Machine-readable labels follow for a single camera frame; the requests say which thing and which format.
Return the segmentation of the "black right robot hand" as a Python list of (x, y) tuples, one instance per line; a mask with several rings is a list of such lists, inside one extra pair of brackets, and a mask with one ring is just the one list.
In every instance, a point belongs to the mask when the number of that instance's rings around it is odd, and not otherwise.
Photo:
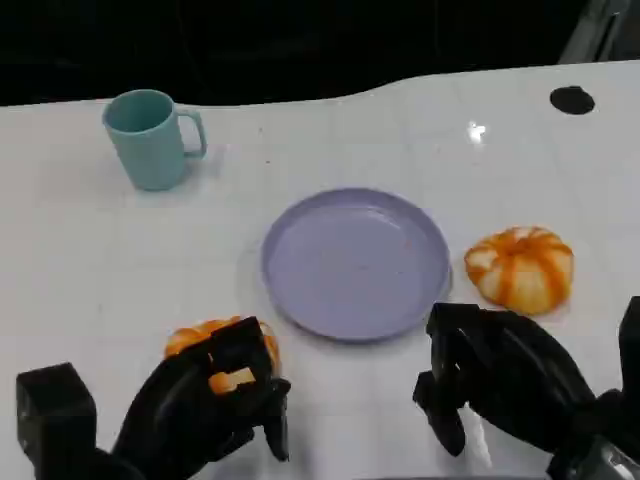
[(426, 333), (431, 368), (419, 374), (413, 400), (453, 456), (466, 443), (459, 415), (463, 406), (552, 453), (565, 440), (575, 411), (595, 399), (564, 347), (525, 316), (476, 304), (437, 303)]

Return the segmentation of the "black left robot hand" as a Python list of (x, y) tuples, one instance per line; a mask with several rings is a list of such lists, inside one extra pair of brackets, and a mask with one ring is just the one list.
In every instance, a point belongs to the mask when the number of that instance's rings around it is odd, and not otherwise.
[(272, 455), (289, 459), (279, 346), (256, 317), (176, 330), (136, 394), (113, 454), (146, 479), (189, 479), (262, 428)]

